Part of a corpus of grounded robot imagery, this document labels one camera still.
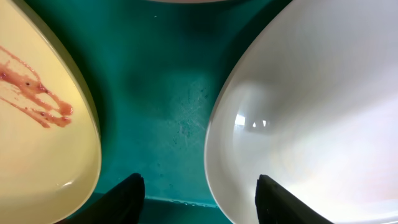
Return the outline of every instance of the red sauce smear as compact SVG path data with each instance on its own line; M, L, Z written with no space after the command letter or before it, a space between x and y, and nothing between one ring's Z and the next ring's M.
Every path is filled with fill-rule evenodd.
M19 89L19 92L16 92L18 95L22 95L26 97L28 100L34 102L36 105L42 107L45 111L35 110L33 108L28 109L28 107L20 107L15 103L6 100L5 98L0 96L0 100L3 100L9 103L11 106L19 109L26 115L30 116L32 119L41 124L44 128L49 128L49 123L56 124L60 127L65 127L66 125L71 123L71 119L66 116L72 115L73 108L70 104L60 100L60 98L48 90L40 80L39 75L35 70L33 70L28 64L23 62L21 59L10 53L8 50L0 46L0 50L7 53L12 59L17 60L21 63L25 68L28 68L36 80L28 77L27 75L20 75L17 72L14 72L10 68L8 68L9 61L6 64L0 63L0 81L10 83ZM37 98L38 94L45 93L50 96L58 105L58 108L54 108L43 100ZM62 117L58 118L54 115L51 115L49 111L54 110L60 113Z

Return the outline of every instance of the green table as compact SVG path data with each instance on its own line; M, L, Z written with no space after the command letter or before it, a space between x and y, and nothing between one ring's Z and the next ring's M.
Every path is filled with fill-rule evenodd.
M240 56L289 0L26 1L70 52L96 103L103 168L93 198L138 172L154 207L216 207L203 167L211 110Z

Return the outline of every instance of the dirty plate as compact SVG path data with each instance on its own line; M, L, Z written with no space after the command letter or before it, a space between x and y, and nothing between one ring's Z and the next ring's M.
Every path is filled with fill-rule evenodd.
M54 223L91 195L101 146L82 89L48 27L23 2L0 0L0 223Z
M334 223L398 223L398 1L293 1L226 82L206 135L208 184L258 223L260 174Z

